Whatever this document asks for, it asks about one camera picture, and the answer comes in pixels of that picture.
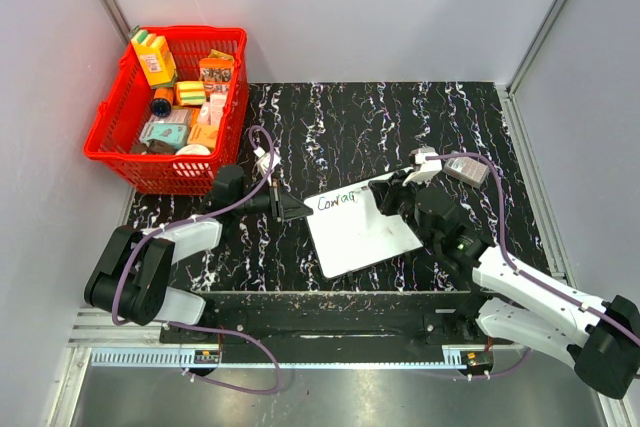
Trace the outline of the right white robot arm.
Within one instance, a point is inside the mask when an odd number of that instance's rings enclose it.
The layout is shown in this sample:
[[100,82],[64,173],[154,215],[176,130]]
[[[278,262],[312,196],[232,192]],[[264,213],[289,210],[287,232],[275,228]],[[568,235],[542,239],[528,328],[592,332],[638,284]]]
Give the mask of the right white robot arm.
[[471,289],[453,322],[468,343],[484,336],[544,353],[596,392],[623,398],[639,378],[639,309],[576,290],[512,256],[463,218],[445,193],[405,174],[368,184],[380,214],[400,218],[451,277]]

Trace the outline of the white rectangular whiteboard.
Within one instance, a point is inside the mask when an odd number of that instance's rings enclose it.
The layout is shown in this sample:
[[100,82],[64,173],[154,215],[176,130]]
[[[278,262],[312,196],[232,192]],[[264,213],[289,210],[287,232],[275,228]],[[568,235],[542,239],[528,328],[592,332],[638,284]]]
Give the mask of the white rectangular whiteboard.
[[334,279],[422,247],[400,216],[384,216],[373,195],[354,195],[366,180],[309,196],[306,218],[322,275]]

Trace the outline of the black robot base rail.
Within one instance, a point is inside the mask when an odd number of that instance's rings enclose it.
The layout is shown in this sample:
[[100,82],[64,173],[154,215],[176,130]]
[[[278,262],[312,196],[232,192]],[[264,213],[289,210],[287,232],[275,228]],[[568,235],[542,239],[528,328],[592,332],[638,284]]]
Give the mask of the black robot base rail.
[[215,292],[201,325],[246,333],[282,364],[439,361],[483,345],[467,292]]

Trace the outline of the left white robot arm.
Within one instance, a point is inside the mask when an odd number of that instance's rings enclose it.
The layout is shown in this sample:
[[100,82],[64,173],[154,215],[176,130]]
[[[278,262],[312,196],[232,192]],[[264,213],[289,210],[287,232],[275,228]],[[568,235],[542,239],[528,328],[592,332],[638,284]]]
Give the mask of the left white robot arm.
[[225,230],[242,216],[268,214],[284,222],[313,214],[273,177],[247,191],[244,170],[235,164],[219,169],[200,211],[172,226],[116,228],[85,286],[85,302],[115,314],[116,324],[178,323],[193,341],[206,342],[214,336],[217,320],[205,311],[204,298],[169,286],[171,268],[218,247]]

